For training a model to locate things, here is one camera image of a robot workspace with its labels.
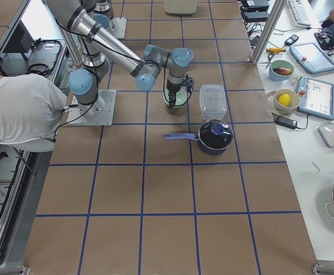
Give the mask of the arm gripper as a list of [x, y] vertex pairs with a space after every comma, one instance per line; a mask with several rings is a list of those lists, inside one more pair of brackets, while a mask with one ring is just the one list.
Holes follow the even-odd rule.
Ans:
[[176, 94], [181, 90], [182, 83], [174, 84], [170, 81], [167, 82], [168, 90], [168, 107], [174, 108], [176, 104]]

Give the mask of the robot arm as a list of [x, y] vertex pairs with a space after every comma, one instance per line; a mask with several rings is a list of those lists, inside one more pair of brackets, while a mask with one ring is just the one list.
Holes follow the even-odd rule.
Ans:
[[190, 49], [147, 45], [143, 57], [139, 57], [113, 35], [116, 27], [111, 1], [48, 1], [47, 5], [57, 25], [77, 36], [84, 66], [105, 68], [105, 59], [109, 58], [134, 77], [142, 91], [151, 90], [164, 72], [163, 97], [169, 108], [183, 105], [178, 102], [181, 91], [191, 97], [194, 80], [187, 74], [187, 67], [194, 54]]
[[111, 0], [96, 0], [94, 19], [110, 32], [118, 28]]

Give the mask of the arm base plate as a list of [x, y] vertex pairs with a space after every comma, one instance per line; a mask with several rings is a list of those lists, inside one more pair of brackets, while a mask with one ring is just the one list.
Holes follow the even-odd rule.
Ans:
[[114, 17], [110, 21], [109, 31], [116, 38], [123, 39], [125, 37], [126, 25], [126, 17]]
[[115, 89], [101, 89], [96, 102], [92, 105], [79, 105], [68, 112], [67, 125], [76, 127], [111, 126], [116, 101]]

